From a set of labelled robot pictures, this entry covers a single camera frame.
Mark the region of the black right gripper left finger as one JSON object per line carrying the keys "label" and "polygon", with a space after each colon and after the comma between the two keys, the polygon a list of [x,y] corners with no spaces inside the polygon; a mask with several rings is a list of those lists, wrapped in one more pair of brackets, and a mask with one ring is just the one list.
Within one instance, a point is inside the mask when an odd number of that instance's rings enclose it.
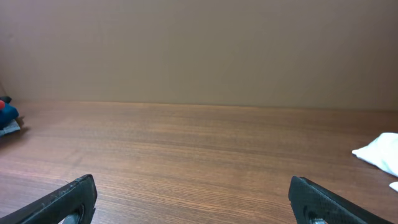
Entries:
{"label": "black right gripper left finger", "polygon": [[90,224],[97,196],[94,178],[86,174],[2,217],[1,224]]}

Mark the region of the white t-shirt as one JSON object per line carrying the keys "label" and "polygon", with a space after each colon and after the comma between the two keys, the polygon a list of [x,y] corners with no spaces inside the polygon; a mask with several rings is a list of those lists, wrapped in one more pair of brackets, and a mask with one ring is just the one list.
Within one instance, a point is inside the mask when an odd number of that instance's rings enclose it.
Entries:
{"label": "white t-shirt", "polygon": [[397,177],[397,133],[382,133],[352,154],[380,170]]}

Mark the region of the black folded garment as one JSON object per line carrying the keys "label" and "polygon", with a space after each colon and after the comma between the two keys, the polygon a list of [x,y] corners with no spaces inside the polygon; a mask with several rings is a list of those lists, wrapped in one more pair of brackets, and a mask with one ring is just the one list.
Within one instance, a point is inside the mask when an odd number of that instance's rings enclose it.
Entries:
{"label": "black folded garment", "polygon": [[3,101],[3,102],[5,102],[5,103],[10,103],[11,100],[12,100],[12,98],[9,97],[9,96],[1,96],[1,97],[0,97],[0,100]]}

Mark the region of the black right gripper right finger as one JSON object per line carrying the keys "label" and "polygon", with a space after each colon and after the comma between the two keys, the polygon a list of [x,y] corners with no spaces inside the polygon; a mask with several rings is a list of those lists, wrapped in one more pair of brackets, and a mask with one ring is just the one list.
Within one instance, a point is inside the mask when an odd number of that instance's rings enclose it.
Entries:
{"label": "black right gripper right finger", "polygon": [[298,224],[392,224],[304,177],[292,177],[288,198]]}

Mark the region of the grey folded garment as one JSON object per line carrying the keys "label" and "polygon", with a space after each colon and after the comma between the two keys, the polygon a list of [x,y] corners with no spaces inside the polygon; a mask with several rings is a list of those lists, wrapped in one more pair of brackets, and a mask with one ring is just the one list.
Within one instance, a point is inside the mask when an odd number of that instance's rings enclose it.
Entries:
{"label": "grey folded garment", "polygon": [[7,134],[14,133],[16,131],[20,131],[21,128],[18,124],[18,122],[13,119],[9,124],[7,124],[5,127],[0,129],[0,136],[4,136]]}

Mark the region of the blue folded garment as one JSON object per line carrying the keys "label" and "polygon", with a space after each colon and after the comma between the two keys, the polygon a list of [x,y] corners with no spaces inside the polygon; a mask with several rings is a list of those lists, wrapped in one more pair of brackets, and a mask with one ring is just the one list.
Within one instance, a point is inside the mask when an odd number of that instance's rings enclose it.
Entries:
{"label": "blue folded garment", "polygon": [[19,116],[18,110],[11,106],[8,103],[4,103],[4,107],[1,108],[0,114],[0,127],[3,129],[6,127],[12,120],[16,119]]}

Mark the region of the red folded t-shirt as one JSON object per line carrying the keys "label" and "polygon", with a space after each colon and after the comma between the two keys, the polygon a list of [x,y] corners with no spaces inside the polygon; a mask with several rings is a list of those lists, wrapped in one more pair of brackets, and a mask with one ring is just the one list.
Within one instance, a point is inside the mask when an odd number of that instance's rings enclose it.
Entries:
{"label": "red folded t-shirt", "polygon": [[0,110],[5,108],[5,102],[3,102],[3,100],[0,100]]}

